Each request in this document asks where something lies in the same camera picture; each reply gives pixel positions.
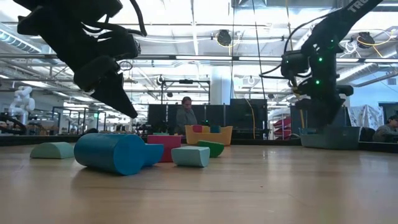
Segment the table surface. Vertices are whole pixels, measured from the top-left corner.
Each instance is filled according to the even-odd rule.
[[[231,146],[204,169],[118,177],[0,147],[1,223],[394,223],[398,155]]]

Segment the person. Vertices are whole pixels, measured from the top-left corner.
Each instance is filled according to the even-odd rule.
[[[181,101],[182,106],[177,110],[177,125],[175,132],[177,134],[185,134],[185,125],[198,124],[197,118],[192,110],[192,100],[186,96]]]
[[[392,142],[392,138],[398,138],[398,115],[393,115],[388,118],[387,124],[380,126],[374,133],[374,142]]]

